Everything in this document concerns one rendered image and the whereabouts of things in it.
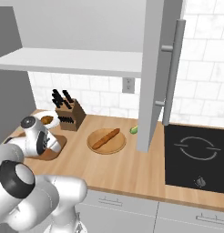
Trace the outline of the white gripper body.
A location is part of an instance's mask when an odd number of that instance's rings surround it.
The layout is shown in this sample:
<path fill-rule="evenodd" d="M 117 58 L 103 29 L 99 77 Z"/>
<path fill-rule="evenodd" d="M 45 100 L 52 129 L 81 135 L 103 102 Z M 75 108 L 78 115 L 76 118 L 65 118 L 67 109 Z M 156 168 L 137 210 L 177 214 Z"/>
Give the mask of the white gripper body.
<path fill-rule="evenodd" d="M 51 132 L 47 133 L 47 147 L 56 153 L 61 151 L 61 145 Z"/>

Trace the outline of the brown croissant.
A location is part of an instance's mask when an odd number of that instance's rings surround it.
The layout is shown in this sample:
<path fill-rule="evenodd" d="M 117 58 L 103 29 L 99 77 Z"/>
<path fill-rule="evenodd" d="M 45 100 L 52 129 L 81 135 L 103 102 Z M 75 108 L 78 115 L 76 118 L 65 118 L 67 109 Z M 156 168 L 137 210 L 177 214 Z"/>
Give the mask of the brown croissant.
<path fill-rule="evenodd" d="M 47 125 L 47 124 L 50 124 L 52 121 L 53 121 L 53 117 L 52 116 L 43 116 L 41 118 L 41 122 L 44 124 L 44 125 Z"/>

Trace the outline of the grey base cabinet door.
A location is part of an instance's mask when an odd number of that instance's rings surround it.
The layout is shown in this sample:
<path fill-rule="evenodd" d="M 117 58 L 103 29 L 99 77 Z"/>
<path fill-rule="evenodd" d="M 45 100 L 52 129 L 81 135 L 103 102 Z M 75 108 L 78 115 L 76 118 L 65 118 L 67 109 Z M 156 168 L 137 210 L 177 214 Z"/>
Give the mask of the grey base cabinet door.
<path fill-rule="evenodd" d="M 153 233 L 155 225 L 152 216 L 113 208 L 79 204 L 76 211 L 88 233 Z"/>

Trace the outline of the grey open cabinet door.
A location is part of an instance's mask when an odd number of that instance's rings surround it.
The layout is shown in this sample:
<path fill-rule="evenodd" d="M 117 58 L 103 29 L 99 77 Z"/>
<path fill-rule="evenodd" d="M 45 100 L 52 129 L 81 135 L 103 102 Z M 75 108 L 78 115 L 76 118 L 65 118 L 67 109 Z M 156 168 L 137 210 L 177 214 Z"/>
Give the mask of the grey open cabinet door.
<path fill-rule="evenodd" d="M 162 121 L 171 54 L 162 46 L 172 46 L 178 19 L 183 19 L 186 0 L 147 0 L 137 122 L 137 150 L 147 152 L 157 122 Z"/>

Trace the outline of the white plate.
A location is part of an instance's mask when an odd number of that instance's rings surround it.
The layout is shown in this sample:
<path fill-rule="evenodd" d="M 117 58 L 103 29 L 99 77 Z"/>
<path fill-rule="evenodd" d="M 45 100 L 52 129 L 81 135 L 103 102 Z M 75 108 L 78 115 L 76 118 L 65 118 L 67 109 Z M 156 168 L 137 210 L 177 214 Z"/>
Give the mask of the white plate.
<path fill-rule="evenodd" d="M 47 125 L 43 124 L 46 128 L 56 127 L 60 122 L 60 120 L 58 119 L 58 115 L 55 111 L 42 111 L 42 112 L 35 114 L 35 117 L 37 117 L 40 121 L 41 121 L 41 118 L 44 116 L 52 116 L 54 118 L 50 124 L 47 124 Z"/>

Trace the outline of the wooden knife block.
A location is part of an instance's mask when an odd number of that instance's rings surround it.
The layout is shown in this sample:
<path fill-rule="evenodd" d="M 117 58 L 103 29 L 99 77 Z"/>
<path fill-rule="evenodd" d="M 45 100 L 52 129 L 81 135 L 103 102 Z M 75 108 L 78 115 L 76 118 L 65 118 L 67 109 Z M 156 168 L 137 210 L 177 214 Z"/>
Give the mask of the wooden knife block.
<path fill-rule="evenodd" d="M 87 114 L 76 99 L 69 105 L 71 108 L 68 108 L 66 104 L 63 104 L 60 108 L 56 108 L 60 127 L 62 130 L 77 131 Z"/>

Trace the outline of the brown baguette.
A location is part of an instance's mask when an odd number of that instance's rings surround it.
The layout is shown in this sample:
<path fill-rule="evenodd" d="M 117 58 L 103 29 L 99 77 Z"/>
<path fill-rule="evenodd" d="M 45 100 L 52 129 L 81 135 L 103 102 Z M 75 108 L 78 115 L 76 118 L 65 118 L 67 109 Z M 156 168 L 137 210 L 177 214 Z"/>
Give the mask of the brown baguette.
<path fill-rule="evenodd" d="M 93 146 L 93 149 L 98 149 L 100 147 L 102 147 L 103 145 L 105 145 L 110 139 L 112 139 L 114 136 L 116 136 L 118 133 L 120 132 L 119 128 L 116 128 L 114 130 L 112 130 L 111 132 L 109 132 L 108 134 L 106 134 L 105 136 L 103 136 L 102 138 L 100 138 Z"/>

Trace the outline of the round wooden plate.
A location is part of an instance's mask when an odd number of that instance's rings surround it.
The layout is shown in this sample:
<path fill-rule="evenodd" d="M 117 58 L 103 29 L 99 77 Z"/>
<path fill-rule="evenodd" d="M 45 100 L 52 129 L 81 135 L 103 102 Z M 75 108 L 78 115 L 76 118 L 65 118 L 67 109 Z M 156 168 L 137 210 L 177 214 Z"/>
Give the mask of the round wooden plate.
<path fill-rule="evenodd" d="M 87 138 L 88 147 L 101 155 L 110 155 L 120 151 L 127 143 L 126 137 L 122 132 L 119 132 L 114 137 L 109 139 L 106 144 L 98 149 L 94 149 L 93 145 L 102 137 L 113 131 L 113 128 L 101 128 L 92 132 Z"/>

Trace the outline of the grey tall side panel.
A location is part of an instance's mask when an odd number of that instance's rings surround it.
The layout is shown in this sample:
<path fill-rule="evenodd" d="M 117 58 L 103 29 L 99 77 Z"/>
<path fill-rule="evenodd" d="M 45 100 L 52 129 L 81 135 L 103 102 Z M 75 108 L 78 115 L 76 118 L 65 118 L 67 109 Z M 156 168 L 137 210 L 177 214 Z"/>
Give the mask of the grey tall side panel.
<path fill-rule="evenodd" d="M 0 6 L 0 57 L 22 47 L 11 6 Z M 0 69 L 0 144 L 36 110 L 28 73 Z"/>

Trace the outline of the grey drawer front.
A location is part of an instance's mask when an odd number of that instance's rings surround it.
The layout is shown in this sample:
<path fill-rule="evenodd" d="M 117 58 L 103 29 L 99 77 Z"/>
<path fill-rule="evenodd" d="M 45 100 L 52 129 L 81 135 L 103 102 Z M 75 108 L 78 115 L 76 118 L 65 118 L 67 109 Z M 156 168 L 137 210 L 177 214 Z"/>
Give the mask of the grey drawer front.
<path fill-rule="evenodd" d="M 160 202 L 154 233 L 224 233 L 224 225 L 196 220 L 196 215 L 224 220 L 224 212 Z"/>
<path fill-rule="evenodd" d="M 108 199 L 116 199 L 123 202 L 123 207 L 112 206 L 108 204 L 99 203 L 98 199 L 106 196 Z M 156 216 L 158 202 L 155 200 L 149 200 L 144 198 L 134 198 L 129 196 L 123 196 L 118 194 L 112 194 L 107 192 L 88 190 L 87 196 L 82 202 L 82 205 L 89 205 L 90 207 L 100 207 L 116 209 L 130 213 L 141 214 L 145 216 Z"/>

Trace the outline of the black hob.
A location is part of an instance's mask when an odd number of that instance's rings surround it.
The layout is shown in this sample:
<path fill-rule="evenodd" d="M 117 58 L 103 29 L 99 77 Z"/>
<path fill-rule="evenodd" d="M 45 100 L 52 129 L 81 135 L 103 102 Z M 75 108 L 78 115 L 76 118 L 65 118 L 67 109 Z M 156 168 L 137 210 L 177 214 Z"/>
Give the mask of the black hob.
<path fill-rule="evenodd" d="M 168 125 L 165 182 L 224 194 L 224 129 Z"/>

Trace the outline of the white wall outlet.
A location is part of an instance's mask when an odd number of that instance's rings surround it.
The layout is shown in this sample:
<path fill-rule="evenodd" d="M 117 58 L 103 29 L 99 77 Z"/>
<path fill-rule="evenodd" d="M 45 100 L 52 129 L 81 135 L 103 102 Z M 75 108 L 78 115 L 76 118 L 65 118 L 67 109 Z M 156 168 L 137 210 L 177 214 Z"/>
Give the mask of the white wall outlet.
<path fill-rule="evenodd" d="M 135 93 L 135 78 L 134 77 L 123 78 L 122 92 L 127 93 L 127 94 Z"/>

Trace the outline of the grey wall cabinet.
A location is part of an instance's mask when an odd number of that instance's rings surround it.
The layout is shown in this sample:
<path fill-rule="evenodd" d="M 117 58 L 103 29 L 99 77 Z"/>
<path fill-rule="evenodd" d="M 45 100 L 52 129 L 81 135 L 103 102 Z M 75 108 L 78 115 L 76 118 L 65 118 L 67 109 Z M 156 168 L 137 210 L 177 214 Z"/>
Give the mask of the grey wall cabinet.
<path fill-rule="evenodd" d="M 0 69 L 141 77 L 146 0 L 0 0 Z"/>

